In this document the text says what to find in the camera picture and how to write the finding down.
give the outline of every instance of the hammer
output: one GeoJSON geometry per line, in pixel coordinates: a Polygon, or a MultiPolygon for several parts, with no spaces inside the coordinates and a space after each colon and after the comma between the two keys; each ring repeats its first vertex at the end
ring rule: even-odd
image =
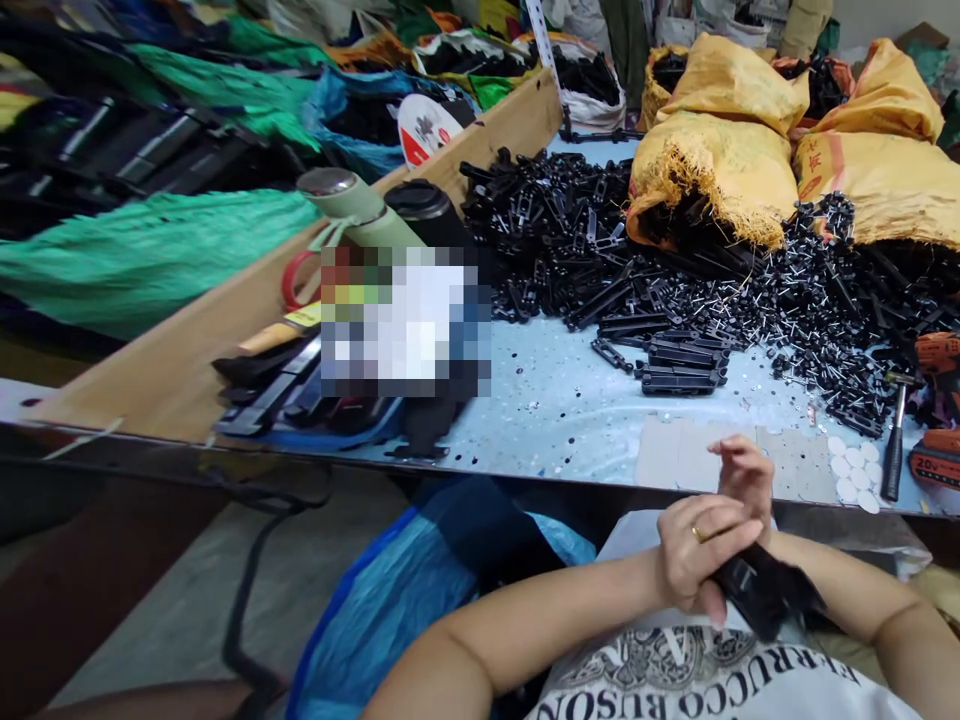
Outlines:
{"type": "Polygon", "coordinates": [[[883,454],[883,481],[880,497],[887,502],[896,502],[900,497],[900,468],[903,463],[903,409],[907,404],[907,387],[917,387],[920,381],[911,375],[888,372],[884,380],[897,383],[897,408],[893,416],[893,429],[883,454]]]}

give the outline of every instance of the power drill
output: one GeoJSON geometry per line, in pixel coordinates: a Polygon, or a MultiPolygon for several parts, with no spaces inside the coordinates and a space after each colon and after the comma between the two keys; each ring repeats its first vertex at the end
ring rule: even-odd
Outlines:
{"type": "MultiPolygon", "coordinates": [[[[916,350],[924,379],[943,398],[951,419],[960,423],[960,334],[923,335],[916,350]]],[[[960,428],[927,430],[910,452],[909,465],[915,480],[960,490],[960,428]]]]}

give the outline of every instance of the table surface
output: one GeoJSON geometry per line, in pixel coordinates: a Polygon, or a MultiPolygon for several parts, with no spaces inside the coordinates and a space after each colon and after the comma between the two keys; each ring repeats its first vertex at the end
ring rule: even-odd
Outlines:
{"type": "MultiPolygon", "coordinates": [[[[549,150],[581,152],[588,161],[603,164],[632,158],[636,146],[636,141],[568,145],[554,140],[549,150]]],[[[707,443],[743,432],[777,466],[776,499],[841,504],[828,441],[837,437],[857,448],[865,438],[829,418],[819,393],[774,380],[766,348],[734,352],[726,386],[711,396],[661,398],[642,395],[638,380],[594,353],[589,344],[595,336],[593,327],[570,332],[552,318],[538,317],[526,325],[493,323],[491,396],[470,403],[442,442],[449,455],[430,465],[531,479],[711,491],[719,461],[706,452],[707,443]]],[[[620,350],[631,362],[645,359],[639,350],[620,350]]],[[[905,418],[905,462],[922,434],[905,418]]],[[[325,456],[409,466],[410,461],[385,454],[397,444],[325,456]]],[[[882,457],[886,436],[872,444],[882,457]]],[[[918,485],[904,465],[893,510],[960,515],[960,493],[918,485]]]]}

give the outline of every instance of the wooden board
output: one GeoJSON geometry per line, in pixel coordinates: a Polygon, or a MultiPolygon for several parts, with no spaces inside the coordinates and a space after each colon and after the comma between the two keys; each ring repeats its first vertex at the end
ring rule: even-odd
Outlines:
{"type": "MultiPolygon", "coordinates": [[[[461,162],[487,167],[504,146],[534,155],[553,139],[561,119],[556,86],[543,70],[420,168],[398,168],[374,187],[383,194],[404,180],[426,178],[459,207],[467,188],[461,162]]],[[[322,221],[298,233],[111,355],[36,406],[29,419],[103,430],[122,418],[121,434],[206,442],[223,413],[216,399],[222,384],[210,362],[233,354],[238,342],[280,319],[283,269],[321,226],[322,221]]]]}

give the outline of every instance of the metal lid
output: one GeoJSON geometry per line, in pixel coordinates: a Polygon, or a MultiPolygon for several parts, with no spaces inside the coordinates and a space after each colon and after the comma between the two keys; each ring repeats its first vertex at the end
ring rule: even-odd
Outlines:
{"type": "Polygon", "coordinates": [[[431,220],[450,208],[450,198],[429,180],[410,180],[387,191],[384,202],[404,220],[431,220]]]}
{"type": "Polygon", "coordinates": [[[343,168],[314,168],[297,178],[297,190],[313,197],[339,195],[356,184],[356,174],[343,168]]]}

